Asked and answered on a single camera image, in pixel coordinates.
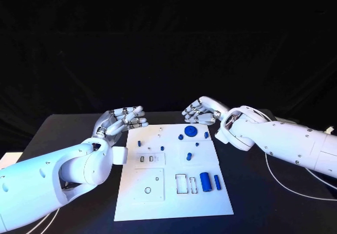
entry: small blue piece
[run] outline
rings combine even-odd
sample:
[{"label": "small blue piece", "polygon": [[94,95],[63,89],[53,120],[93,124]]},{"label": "small blue piece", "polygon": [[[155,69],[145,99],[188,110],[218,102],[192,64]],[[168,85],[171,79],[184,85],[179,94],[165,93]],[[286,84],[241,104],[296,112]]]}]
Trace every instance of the small blue piece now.
[{"label": "small blue piece", "polygon": [[208,172],[204,172],[201,174],[201,181],[202,181],[202,190],[205,192],[211,192],[212,191],[212,184],[211,184],[210,173]]},{"label": "small blue piece", "polygon": [[197,135],[198,135],[198,129],[197,129],[197,127],[195,126],[188,126],[186,128],[185,128],[185,134],[186,134],[186,136],[189,136],[189,137],[195,137]]},{"label": "small blue piece", "polygon": [[188,161],[191,161],[192,160],[192,153],[188,153]]},{"label": "small blue piece", "polygon": [[221,182],[220,182],[220,177],[215,175],[215,181],[217,181],[217,189],[222,190]]}]

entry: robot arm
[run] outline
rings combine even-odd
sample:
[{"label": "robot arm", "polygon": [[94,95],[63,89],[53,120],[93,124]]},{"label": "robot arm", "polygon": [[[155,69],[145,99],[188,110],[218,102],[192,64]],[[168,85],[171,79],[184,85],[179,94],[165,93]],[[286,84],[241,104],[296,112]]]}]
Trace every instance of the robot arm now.
[{"label": "robot arm", "polygon": [[127,162],[127,148],[114,146],[122,132],[149,125],[140,116],[142,106],[107,111],[80,145],[0,170],[0,233],[41,219],[107,180],[113,164]]},{"label": "robot arm", "polygon": [[[337,178],[337,136],[297,124],[269,121],[267,115],[248,106],[228,110],[214,99],[202,97],[201,100],[208,100],[208,108],[204,108],[204,102],[195,107],[194,102],[191,109],[184,111],[186,121],[210,125],[220,116],[215,112],[227,110],[221,113],[221,128],[215,135],[225,144],[231,143],[244,151],[257,144],[271,156]],[[191,117],[197,108],[198,117],[205,116],[205,112],[212,112],[208,115],[210,119],[199,121],[201,118]]]}]

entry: black table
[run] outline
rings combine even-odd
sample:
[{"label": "black table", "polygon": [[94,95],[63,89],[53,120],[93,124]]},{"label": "black table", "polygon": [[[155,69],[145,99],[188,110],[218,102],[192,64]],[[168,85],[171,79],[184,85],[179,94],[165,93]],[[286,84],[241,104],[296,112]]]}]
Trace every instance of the black table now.
[{"label": "black table", "polygon": [[[34,137],[21,161],[80,144],[91,137],[100,116],[101,114],[53,115]],[[150,124],[185,123],[181,112],[146,113],[146,117]],[[313,200],[286,190],[270,174],[260,148],[254,147],[244,152],[231,144],[222,144],[215,139],[218,128],[220,123],[210,126],[210,131],[234,215],[114,222],[123,169],[123,166],[114,165],[106,183],[61,208],[45,233],[336,233],[337,202]],[[127,133],[117,146],[126,146],[126,143]],[[335,198],[328,186],[305,168],[271,156],[270,164],[277,178],[290,189],[312,196]],[[25,234],[37,223],[9,233]],[[41,233],[48,223],[50,221],[35,233]]]}]

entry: white board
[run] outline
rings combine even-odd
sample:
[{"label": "white board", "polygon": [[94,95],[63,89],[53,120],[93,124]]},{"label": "white board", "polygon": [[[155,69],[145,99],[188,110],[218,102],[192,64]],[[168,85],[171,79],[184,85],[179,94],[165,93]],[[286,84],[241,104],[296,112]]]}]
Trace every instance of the white board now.
[{"label": "white board", "polygon": [[[198,128],[195,137],[185,135],[188,126],[150,125],[130,130],[116,221],[234,214],[214,141],[211,136],[205,138],[208,126],[194,125]],[[188,153],[194,155],[191,161],[186,160]],[[202,190],[199,174],[204,172],[211,176],[211,192]],[[222,190],[217,189],[215,175]],[[178,193],[178,184],[182,192],[188,187],[188,193]]]}]

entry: black backdrop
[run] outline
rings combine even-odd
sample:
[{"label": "black backdrop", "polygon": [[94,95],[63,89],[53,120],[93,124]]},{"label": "black backdrop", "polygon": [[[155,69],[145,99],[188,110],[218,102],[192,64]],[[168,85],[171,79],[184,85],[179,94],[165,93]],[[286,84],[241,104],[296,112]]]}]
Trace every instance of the black backdrop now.
[{"label": "black backdrop", "polygon": [[335,124],[336,10],[205,4],[0,2],[2,149],[53,114],[178,111],[202,95]]}]

